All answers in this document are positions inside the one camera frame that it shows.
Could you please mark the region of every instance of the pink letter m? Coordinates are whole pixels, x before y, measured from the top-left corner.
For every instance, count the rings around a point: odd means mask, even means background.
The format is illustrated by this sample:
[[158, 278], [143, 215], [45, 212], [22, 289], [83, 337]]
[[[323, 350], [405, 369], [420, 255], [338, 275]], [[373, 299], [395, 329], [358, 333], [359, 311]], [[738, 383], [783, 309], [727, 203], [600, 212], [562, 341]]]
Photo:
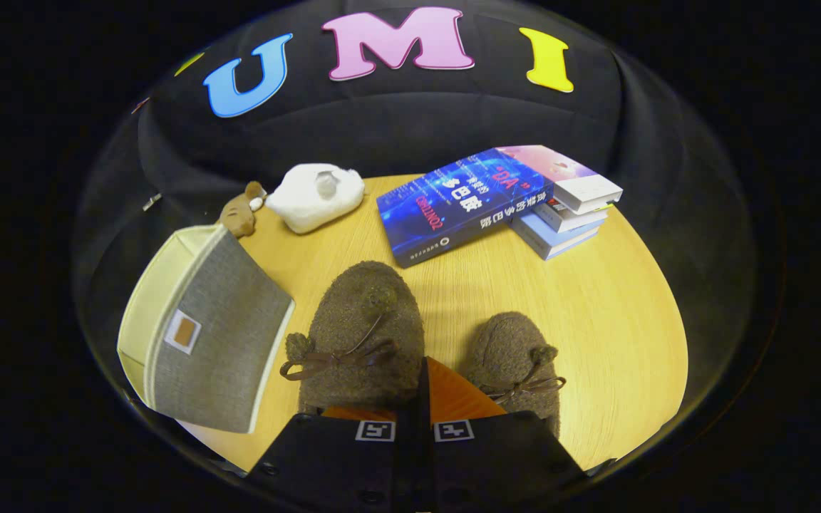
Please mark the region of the pink letter m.
[[473, 68], [473, 59], [465, 55], [458, 35], [457, 22], [462, 16], [457, 9], [418, 7], [398, 28], [370, 13], [333, 19], [322, 26], [335, 33], [338, 52], [338, 65], [329, 72], [329, 78], [349, 81], [374, 72], [376, 65], [363, 58], [363, 46], [389, 68], [400, 68], [418, 39], [420, 55], [413, 62], [420, 68]]

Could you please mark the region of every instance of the white plush toy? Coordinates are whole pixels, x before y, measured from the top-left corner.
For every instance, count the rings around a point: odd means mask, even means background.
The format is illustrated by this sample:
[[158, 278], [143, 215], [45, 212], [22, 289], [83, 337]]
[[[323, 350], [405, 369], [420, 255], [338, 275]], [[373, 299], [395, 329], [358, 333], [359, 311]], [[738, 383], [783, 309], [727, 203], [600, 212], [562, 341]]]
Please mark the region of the white plush toy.
[[284, 218], [297, 234], [305, 234], [355, 209], [365, 185], [359, 173], [335, 165], [297, 165], [264, 204]]

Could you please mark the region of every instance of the wooden table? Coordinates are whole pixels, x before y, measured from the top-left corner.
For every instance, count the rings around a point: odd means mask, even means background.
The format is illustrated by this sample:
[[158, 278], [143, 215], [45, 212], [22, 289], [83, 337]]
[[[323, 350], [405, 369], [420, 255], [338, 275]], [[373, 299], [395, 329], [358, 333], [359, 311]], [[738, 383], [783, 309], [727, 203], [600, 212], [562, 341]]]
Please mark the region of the wooden table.
[[[287, 332], [309, 332], [329, 284], [349, 266], [379, 260], [395, 267], [417, 298], [426, 355], [458, 369], [475, 326], [502, 311], [533, 319], [559, 348], [559, 441], [580, 467], [622, 457], [677, 413], [687, 378], [686, 337], [657, 263], [616, 208], [597, 237], [547, 262], [507, 225], [463, 247], [400, 269], [378, 217], [376, 198], [417, 175], [365, 179], [355, 211], [299, 236], [268, 208], [240, 241], [282, 286], [296, 309]], [[250, 435], [182, 426], [219, 455], [251, 470], [296, 413], [299, 382], [277, 374], [274, 359]]]

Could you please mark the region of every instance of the bow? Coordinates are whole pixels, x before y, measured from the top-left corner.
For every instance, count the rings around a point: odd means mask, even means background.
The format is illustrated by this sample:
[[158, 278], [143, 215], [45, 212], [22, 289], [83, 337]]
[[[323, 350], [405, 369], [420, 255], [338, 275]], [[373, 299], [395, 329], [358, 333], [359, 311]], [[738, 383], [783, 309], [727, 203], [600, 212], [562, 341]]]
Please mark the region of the bow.
[[[387, 361], [398, 352], [398, 344], [392, 341], [391, 338], [379, 342], [369, 351], [365, 351], [365, 353], [355, 353], [359, 346], [363, 345], [363, 342], [369, 338], [369, 334], [372, 333], [381, 319], [382, 315], [379, 315], [376, 321], [372, 323], [372, 327], [369, 328], [369, 331], [366, 332], [366, 335], [364, 335], [359, 342], [356, 342], [356, 345], [350, 351], [346, 353], [332, 351], [332, 353], [306, 354], [306, 357], [303, 357], [302, 360], [286, 361], [286, 363], [281, 366], [281, 375], [291, 382], [296, 382], [296, 380], [305, 380], [306, 378], [315, 376], [317, 373], [321, 373], [329, 367], [338, 365], [356, 365], [362, 367], [384, 363], [384, 361]], [[296, 365], [302, 365], [303, 370], [297, 371], [296, 373], [288, 373], [290, 368]]]
[[488, 385], [491, 388], [501, 390], [501, 392], [488, 393], [486, 395], [489, 399], [495, 400], [496, 405], [502, 405], [502, 403], [505, 403], [506, 400], [510, 400], [512, 397], [515, 397], [516, 394], [557, 392], [557, 390], [563, 388], [563, 385], [566, 384], [566, 378], [559, 376], [544, 380], [534, 380], [533, 382], [528, 381], [531, 377], [534, 377], [535, 373], [537, 373], [542, 365], [543, 364], [541, 363], [535, 363], [534, 367], [531, 367], [531, 371], [529, 371], [527, 376], [525, 376], [525, 379], [520, 382], [509, 383], [505, 386]]

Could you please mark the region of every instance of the letter u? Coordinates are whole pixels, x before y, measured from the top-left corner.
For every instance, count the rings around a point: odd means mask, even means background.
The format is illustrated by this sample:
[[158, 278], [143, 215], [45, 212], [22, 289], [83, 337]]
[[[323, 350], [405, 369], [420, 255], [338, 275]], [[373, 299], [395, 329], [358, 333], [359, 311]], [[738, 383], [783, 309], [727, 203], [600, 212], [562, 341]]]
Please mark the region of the letter u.
[[208, 87], [208, 102], [215, 115], [220, 118], [237, 117], [248, 113], [277, 93], [287, 76], [284, 43], [293, 36], [292, 33], [285, 33], [255, 46], [252, 55], [260, 56], [262, 60], [262, 81], [251, 91], [241, 93], [237, 90], [235, 69], [242, 59], [235, 58], [205, 78], [202, 84]]

